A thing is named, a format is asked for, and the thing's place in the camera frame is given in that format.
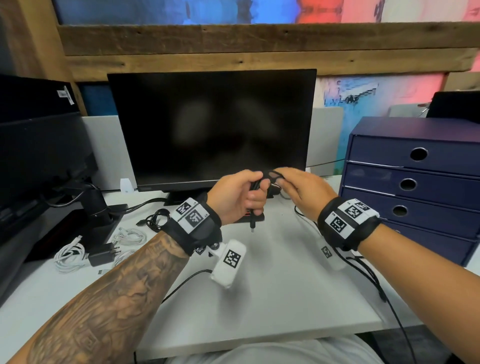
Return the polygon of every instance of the person's right hand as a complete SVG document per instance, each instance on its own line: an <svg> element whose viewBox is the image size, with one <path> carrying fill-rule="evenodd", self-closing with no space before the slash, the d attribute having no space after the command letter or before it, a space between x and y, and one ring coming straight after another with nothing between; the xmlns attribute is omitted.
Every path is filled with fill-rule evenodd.
<svg viewBox="0 0 480 364"><path fill-rule="evenodd" d="M338 195L322 178L295 168L277 168L285 180L276 183L310 220L317 221L324 207Z"/></svg>

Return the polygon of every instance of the drawer hole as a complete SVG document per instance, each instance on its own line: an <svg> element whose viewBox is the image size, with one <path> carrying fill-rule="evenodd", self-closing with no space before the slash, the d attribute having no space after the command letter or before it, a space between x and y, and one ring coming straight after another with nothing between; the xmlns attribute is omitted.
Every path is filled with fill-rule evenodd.
<svg viewBox="0 0 480 364"><path fill-rule="evenodd" d="M402 217L408 214L408 209L405 206L401 206L401 205L395 206L392 211L395 216L399 216L399 217Z"/></svg>
<svg viewBox="0 0 480 364"><path fill-rule="evenodd" d="M425 148L415 148L410 153L410 158L416 162L424 160L428 156L428 150Z"/></svg>
<svg viewBox="0 0 480 364"><path fill-rule="evenodd" d="M417 181L411 178L405 178L400 182L400 188L404 191L413 191L417 188Z"/></svg>

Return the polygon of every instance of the hand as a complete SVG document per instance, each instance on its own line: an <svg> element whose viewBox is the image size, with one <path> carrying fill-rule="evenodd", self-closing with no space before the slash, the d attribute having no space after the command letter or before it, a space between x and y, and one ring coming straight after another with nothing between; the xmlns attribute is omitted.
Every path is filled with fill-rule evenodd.
<svg viewBox="0 0 480 364"><path fill-rule="evenodd" d="M263 177L262 172L243 170L236 174L222 177L208 193L207 204L220 216L222 225L239 220L253 209L255 215L261 215L267 201L270 180L260 183L260 189L249 191L251 182Z"/></svg>
<svg viewBox="0 0 480 364"><path fill-rule="evenodd" d="M338 195L322 178L295 168L277 168L285 179L276 183L310 220L317 221L324 207Z"/></svg>

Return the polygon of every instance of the forearm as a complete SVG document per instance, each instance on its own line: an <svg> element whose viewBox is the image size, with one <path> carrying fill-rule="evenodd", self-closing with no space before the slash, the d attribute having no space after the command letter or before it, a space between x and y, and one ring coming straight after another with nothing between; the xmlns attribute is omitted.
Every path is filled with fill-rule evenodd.
<svg viewBox="0 0 480 364"><path fill-rule="evenodd" d="M124 363L188 262L163 232L61 308L11 363Z"/></svg>
<svg viewBox="0 0 480 364"><path fill-rule="evenodd" d="M480 277L385 225L359 252L445 345L480 363Z"/></svg>

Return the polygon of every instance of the dark floor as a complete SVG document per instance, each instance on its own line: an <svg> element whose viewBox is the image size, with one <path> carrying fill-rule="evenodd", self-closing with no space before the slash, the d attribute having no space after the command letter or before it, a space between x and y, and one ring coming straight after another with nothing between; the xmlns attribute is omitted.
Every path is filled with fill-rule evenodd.
<svg viewBox="0 0 480 364"><path fill-rule="evenodd" d="M418 364L444 364L450 357L450 351L426 326L416 326L405 330L412 343ZM388 364L413 363L407 342L400 329L376 331L373 336ZM163 361L164 359L151 360L143 362L143 364L162 364Z"/></svg>

